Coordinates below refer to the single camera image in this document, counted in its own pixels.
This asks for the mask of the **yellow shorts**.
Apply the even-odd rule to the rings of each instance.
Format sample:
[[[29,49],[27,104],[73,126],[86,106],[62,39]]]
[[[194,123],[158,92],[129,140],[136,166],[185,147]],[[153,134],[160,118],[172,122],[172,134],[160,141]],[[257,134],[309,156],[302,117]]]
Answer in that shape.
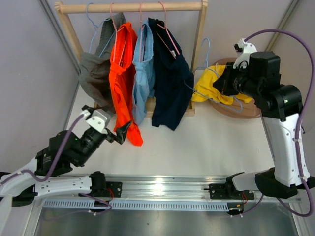
[[[223,74],[225,68],[225,65],[215,65],[205,69],[194,86],[195,92],[191,100],[194,102],[204,102],[207,98],[210,98],[224,105],[232,105],[236,98],[244,103],[250,103],[253,99],[247,95],[239,93],[238,95],[226,96],[213,87],[213,83]]]

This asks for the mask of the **blue wire hanger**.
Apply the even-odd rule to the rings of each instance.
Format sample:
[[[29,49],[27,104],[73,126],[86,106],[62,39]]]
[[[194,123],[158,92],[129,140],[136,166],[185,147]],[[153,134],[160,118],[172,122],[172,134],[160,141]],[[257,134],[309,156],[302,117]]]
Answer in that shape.
[[[210,65],[209,65],[209,54],[210,54],[210,49],[211,49],[211,42],[210,42],[210,39],[209,39],[209,38],[204,38],[203,41],[202,41],[202,43],[201,43],[201,46],[203,46],[203,44],[204,44],[205,41],[208,43],[208,49],[207,49],[207,53],[206,53],[206,57],[205,57],[204,66],[198,66],[198,67],[194,70],[194,72],[197,71],[198,69],[203,69],[203,71],[204,71],[205,69],[207,69],[208,67],[210,67]],[[189,89],[191,89],[193,93],[195,92],[194,87],[189,86],[186,82],[184,82],[184,84],[185,84],[186,87],[188,87]]]

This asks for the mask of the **navy blue shorts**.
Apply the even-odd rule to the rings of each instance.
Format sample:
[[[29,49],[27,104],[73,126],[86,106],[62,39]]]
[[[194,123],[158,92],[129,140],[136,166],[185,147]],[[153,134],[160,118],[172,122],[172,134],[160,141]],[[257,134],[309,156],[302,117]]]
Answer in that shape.
[[[173,40],[180,54],[174,58],[169,50],[173,46],[164,28],[164,22],[159,19],[148,19],[154,37],[154,71],[156,104],[152,116],[152,126],[165,125],[175,130],[188,108],[192,98],[192,90],[185,86],[194,85],[194,75],[191,72],[182,49],[176,39]]]

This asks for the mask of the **pink hanger of navy shorts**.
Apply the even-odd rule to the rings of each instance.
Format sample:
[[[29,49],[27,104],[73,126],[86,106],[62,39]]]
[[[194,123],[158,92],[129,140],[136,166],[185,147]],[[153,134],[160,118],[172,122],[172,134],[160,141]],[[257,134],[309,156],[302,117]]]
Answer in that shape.
[[[169,51],[173,54],[174,58],[177,58],[177,56],[180,54],[180,52],[179,52],[179,49],[177,48],[177,46],[173,40],[173,37],[172,37],[172,35],[168,29],[168,26],[167,26],[167,11],[166,11],[165,5],[161,1],[159,1],[159,4],[161,5],[161,7],[164,11],[164,26],[163,27],[160,26],[160,27],[165,29],[166,34],[167,34],[168,38],[170,39],[170,42],[174,48],[173,50],[169,50]]]

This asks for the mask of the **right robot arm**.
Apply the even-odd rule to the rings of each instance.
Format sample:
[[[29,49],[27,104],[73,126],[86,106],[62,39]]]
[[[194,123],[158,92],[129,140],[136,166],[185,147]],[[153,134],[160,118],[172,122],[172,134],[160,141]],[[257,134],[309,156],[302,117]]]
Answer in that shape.
[[[299,189],[314,188],[315,178],[305,166],[301,141],[295,137],[302,113],[302,96],[294,85],[281,84],[281,59],[273,52],[240,53],[228,62],[213,83],[221,94],[244,94],[261,110],[274,167],[257,173],[238,173],[227,178],[225,194],[237,198],[244,190],[260,191],[268,197],[288,199]]]

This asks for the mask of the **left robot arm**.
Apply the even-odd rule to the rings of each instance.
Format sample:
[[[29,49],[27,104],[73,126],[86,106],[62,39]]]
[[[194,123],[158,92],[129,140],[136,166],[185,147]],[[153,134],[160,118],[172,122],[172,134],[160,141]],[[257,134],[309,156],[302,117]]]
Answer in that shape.
[[[92,154],[107,141],[123,144],[131,121],[111,132],[112,113],[105,107],[84,106],[68,130],[49,139],[48,147],[39,151],[25,166],[0,174],[0,199],[12,207],[27,206],[34,200],[60,195],[79,195],[98,200],[120,197],[121,183],[107,182],[96,171],[82,177],[70,177],[73,167],[84,167]]]

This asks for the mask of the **light blue shorts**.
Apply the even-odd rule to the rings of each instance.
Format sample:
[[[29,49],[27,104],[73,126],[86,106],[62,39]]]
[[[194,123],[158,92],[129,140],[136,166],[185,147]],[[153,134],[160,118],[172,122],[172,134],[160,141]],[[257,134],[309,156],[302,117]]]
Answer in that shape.
[[[154,38],[148,20],[138,31],[132,63],[136,71],[132,90],[132,115],[134,122],[140,125],[147,114],[146,102],[155,94]]]

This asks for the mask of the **grey shorts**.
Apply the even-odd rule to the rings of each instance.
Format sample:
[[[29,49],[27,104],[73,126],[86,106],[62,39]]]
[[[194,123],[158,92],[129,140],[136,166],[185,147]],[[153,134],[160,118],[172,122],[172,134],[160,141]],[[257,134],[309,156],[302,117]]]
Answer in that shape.
[[[95,52],[83,52],[79,68],[78,81],[83,91],[99,106],[109,106],[115,113],[109,83],[110,60],[100,58]]]

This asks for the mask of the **orange shorts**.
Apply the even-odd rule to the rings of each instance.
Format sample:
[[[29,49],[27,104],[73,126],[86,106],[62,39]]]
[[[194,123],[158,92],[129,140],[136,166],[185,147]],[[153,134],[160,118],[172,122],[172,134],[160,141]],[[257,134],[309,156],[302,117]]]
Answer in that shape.
[[[132,91],[135,68],[132,63],[137,35],[130,22],[118,28],[110,57],[109,82],[116,112],[115,129],[131,121],[126,137],[135,146],[142,146],[140,129],[132,115]]]

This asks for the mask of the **pink hanger of orange shorts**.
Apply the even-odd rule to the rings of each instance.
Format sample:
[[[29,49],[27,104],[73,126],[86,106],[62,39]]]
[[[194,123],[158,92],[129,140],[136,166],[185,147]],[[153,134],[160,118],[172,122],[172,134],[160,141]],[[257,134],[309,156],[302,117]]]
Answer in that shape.
[[[113,14],[113,2],[110,3],[110,14],[112,19],[112,24],[114,27],[114,36],[115,42],[113,46],[113,62],[123,67],[123,57],[126,48],[126,34],[124,30],[124,23],[126,23],[125,16],[122,12],[118,12],[117,14]]]

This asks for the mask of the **blue hanger of grey shorts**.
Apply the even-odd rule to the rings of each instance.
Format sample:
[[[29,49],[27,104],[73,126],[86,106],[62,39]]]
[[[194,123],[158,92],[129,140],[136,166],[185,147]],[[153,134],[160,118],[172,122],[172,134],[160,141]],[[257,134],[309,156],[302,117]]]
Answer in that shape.
[[[111,51],[115,45],[116,40],[116,32],[113,26],[113,18],[107,18],[102,21],[100,24],[96,24],[90,17],[89,17],[89,6],[93,4],[90,2],[86,7],[86,16],[92,23],[95,33],[91,39],[89,53],[92,53],[92,47],[94,45],[94,40],[97,35],[100,36],[99,45],[95,50],[95,55],[99,56],[104,60],[110,60]]]

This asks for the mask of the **translucent pink plastic basket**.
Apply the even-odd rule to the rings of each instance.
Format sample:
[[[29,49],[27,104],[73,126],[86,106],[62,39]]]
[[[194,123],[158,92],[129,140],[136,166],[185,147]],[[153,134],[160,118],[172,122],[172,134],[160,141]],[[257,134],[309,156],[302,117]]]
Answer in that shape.
[[[231,118],[253,119],[261,117],[261,110],[256,107],[253,100],[250,103],[245,103],[234,98],[233,103],[226,106],[211,100],[208,102],[216,111]]]

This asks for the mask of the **wooden clothes rack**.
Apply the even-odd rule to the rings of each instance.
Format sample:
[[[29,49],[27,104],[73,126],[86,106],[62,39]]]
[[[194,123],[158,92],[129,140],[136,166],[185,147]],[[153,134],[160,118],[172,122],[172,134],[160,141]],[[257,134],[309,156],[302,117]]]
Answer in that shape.
[[[118,12],[176,12],[197,11],[199,12],[196,26],[194,48],[191,59],[191,70],[197,69],[198,58],[201,51],[201,41],[204,32],[208,1],[199,2],[153,2],[153,3],[111,3],[111,4],[64,4],[62,1],[55,2],[57,16],[63,26],[64,32],[78,61],[81,61],[83,48],[72,25],[70,14],[85,13],[118,13]]]

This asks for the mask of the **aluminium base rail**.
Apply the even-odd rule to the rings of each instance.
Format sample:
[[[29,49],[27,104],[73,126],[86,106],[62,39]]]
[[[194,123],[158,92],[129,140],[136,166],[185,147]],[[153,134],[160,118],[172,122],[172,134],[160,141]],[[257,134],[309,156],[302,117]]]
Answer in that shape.
[[[105,175],[113,187],[115,200],[145,201],[228,201],[234,199],[211,199],[209,184],[226,182],[225,176],[207,177],[168,177],[168,176],[122,176]],[[51,177],[45,182],[36,183],[32,190],[35,198],[61,196],[82,196],[91,192],[91,178],[87,176],[64,175]]]

